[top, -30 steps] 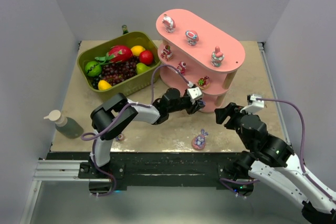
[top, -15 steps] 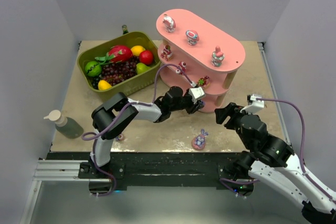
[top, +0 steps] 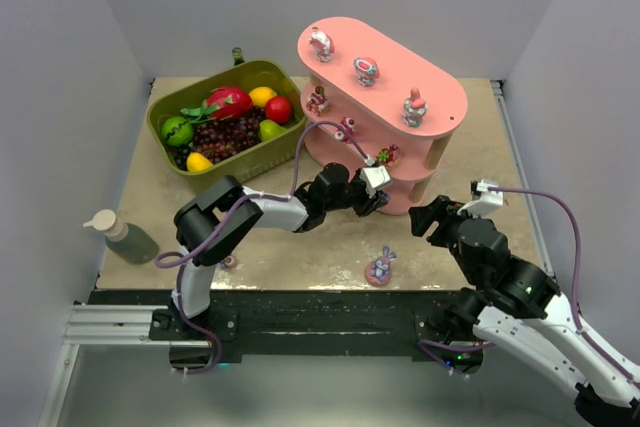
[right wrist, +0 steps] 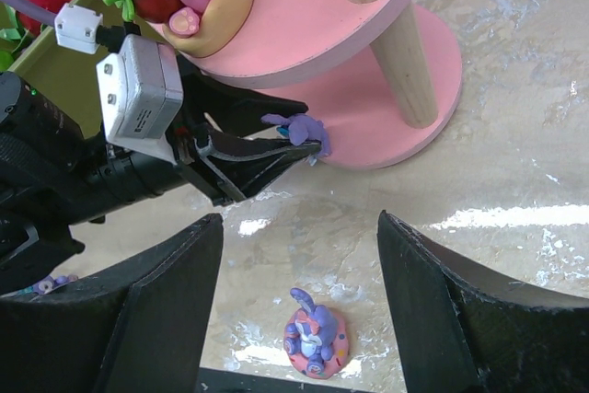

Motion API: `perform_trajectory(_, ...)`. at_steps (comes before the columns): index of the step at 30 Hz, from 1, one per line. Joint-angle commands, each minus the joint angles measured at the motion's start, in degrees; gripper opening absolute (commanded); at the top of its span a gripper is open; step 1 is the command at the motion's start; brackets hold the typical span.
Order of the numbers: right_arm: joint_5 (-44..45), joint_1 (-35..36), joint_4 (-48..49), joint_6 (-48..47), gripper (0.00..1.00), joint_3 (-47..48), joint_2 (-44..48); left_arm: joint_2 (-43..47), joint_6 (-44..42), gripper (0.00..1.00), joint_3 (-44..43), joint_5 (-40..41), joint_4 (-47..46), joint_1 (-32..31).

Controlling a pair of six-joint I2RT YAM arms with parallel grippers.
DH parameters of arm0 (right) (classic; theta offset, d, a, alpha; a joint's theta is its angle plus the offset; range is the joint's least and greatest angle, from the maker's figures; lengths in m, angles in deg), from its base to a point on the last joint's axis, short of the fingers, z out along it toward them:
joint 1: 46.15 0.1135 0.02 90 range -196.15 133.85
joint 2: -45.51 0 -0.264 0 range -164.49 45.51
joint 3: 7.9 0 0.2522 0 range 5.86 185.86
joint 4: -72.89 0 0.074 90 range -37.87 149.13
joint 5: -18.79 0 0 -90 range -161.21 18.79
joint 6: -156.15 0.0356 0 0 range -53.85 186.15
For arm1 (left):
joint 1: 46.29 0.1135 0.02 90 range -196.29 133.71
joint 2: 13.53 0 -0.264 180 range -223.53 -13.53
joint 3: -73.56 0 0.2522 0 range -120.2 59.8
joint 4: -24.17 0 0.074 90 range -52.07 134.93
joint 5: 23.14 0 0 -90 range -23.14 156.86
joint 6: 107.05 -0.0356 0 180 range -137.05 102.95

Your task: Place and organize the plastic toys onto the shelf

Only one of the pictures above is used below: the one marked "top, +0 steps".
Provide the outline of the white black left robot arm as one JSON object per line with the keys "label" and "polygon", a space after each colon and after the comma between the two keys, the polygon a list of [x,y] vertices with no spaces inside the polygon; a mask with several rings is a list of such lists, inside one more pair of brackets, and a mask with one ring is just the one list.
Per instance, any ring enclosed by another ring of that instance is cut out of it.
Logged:
{"label": "white black left robot arm", "polygon": [[329,212],[351,209],[366,217],[389,202],[391,176],[382,165],[351,174],[330,163],[316,177],[290,194],[272,194],[242,185],[226,176],[182,207],[174,216],[178,251],[159,254],[155,265],[179,269],[172,306],[181,323],[204,336],[215,335],[200,318],[211,305],[210,287],[216,268],[255,228],[306,233]]}

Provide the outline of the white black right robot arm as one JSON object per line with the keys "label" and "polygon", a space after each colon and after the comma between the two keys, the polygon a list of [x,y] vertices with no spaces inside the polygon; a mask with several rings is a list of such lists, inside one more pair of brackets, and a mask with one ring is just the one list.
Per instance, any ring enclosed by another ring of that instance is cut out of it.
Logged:
{"label": "white black right robot arm", "polygon": [[455,352],[508,352],[572,397],[592,426],[638,425],[638,365],[590,328],[551,276],[511,253],[487,209],[439,196],[409,210],[412,234],[447,249],[469,284],[430,326]]}

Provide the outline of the red white figurine toy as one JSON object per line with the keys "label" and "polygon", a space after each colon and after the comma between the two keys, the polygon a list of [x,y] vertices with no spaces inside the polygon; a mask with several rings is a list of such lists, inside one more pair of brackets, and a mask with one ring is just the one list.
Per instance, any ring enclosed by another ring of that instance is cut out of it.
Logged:
{"label": "red white figurine toy", "polygon": [[343,117],[339,125],[340,128],[336,129],[334,138],[340,142],[351,143],[354,134],[355,120],[351,117]]}

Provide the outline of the pink oval figurine toy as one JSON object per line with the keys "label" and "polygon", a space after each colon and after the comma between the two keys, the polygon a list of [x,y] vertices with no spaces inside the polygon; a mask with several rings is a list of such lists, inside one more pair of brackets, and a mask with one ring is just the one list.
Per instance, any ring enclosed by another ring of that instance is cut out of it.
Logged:
{"label": "pink oval figurine toy", "polygon": [[377,62],[366,56],[356,57],[353,61],[358,82],[364,87],[371,87],[380,77],[380,69]]}

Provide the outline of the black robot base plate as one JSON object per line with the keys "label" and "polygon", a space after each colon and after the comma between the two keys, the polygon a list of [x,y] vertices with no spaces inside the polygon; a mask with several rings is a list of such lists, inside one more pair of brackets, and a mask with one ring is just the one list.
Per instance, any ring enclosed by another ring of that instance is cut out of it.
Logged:
{"label": "black robot base plate", "polygon": [[189,322],[181,318],[168,290],[98,290],[89,302],[150,307],[149,337],[171,342],[174,366],[206,363],[213,349],[196,345],[215,334],[223,363],[238,363],[249,355],[426,361],[419,343],[428,340],[447,365],[472,372],[481,365],[482,353],[445,348],[476,342],[469,327],[445,322],[444,311],[456,296],[454,291],[213,290],[209,306]]}

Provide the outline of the pink white figurine toy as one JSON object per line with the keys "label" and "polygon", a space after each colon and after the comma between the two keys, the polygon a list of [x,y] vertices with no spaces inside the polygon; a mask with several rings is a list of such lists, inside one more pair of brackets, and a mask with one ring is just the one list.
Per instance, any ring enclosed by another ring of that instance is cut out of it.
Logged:
{"label": "pink white figurine toy", "polygon": [[313,48],[318,61],[327,63],[332,60],[335,44],[330,35],[318,27],[313,27],[309,37],[309,44]]}

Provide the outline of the pink egg strawberry toy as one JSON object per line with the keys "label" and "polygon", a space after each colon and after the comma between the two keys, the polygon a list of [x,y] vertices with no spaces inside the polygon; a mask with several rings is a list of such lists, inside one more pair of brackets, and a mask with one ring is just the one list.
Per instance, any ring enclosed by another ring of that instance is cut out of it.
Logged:
{"label": "pink egg strawberry toy", "polygon": [[401,159],[402,150],[396,144],[382,148],[376,155],[376,161],[389,170],[394,169],[400,163]]}

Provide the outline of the pink hat figurine toy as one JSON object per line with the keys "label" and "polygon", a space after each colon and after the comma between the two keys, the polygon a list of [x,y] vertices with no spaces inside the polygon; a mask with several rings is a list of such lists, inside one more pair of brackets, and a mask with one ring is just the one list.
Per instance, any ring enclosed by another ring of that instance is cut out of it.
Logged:
{"label": "pink hat figurine toy", "polygon": [[403,103],[403,120],[408,127],[420,127],[428,112],[426,101],[417,87],[412,87],[410,95]]}

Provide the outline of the red bear figurine toy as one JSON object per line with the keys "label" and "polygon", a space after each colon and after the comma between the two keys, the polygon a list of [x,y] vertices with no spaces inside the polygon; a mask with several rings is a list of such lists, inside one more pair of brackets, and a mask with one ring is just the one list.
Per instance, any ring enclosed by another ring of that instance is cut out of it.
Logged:
{"label": "red bear figurine toy", "polygon": [[315,86],[309,94],[305,108],[316,116],[322,116],[330,105],[323,86]]}

